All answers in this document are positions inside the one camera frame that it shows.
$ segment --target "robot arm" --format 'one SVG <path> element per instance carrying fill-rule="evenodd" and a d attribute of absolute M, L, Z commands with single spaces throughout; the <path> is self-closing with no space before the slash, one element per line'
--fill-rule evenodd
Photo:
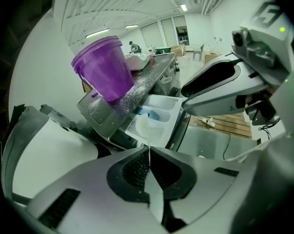
<path fill-rule="evenodd" d="M 245 110 L 253 125 L 275 123 L 269 98 L 294 69 L 294 27 L 275 2 L 265 2 L 232 36 L 232 53 L 210 61 L 182 88 L 183 108 L 196 116 Z"/>

